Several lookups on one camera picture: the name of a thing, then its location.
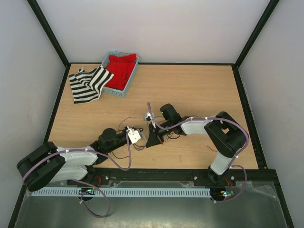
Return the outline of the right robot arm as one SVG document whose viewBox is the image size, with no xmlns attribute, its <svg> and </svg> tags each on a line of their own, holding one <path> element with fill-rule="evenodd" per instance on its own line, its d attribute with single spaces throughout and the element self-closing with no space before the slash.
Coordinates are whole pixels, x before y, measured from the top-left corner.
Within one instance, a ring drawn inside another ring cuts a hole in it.
<svg viewBox="0 0 304 228">
<path fill-rule="evenodd" d="M 211 117 L 181 117 L 171 104 L 165 104 L 160 112 L 165 122 L 158 123 L 152 113 L 151 104 L 147 103 L 148 112 L 145 120 L 148 125 L 149 137 L 146 147 L 152 147 L 164 142 L 164 137 L 172 133 L 187 135 L 206 135 L 213 142 L 217 154 L 207 169 L 207 179 L 211 184 L 218 185 L 225 178 L 225 172 L 249 144 L 249 134 L 227 112 L 220 112 Z"/>
</svg>

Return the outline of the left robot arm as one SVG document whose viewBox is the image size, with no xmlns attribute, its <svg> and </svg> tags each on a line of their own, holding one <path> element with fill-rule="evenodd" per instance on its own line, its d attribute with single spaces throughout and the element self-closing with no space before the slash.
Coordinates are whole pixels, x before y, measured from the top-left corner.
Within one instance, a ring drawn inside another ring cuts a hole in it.
<svg viewBox="0 0 304 228">
<path fill-rule="evenodd" d="M 83 148 L 63 148 L 53 142 L 45 142 L 21 159 L 17 169 L 29 191 L 71 179 L 89 184 L 95 178 L 92 166 L 108 159 L 109 153 L 114 150 L 137 143 L 143 137 L 143 128 L 125 127 L 118 131 L 107 128 L 98 140 Z"/>
</svg>

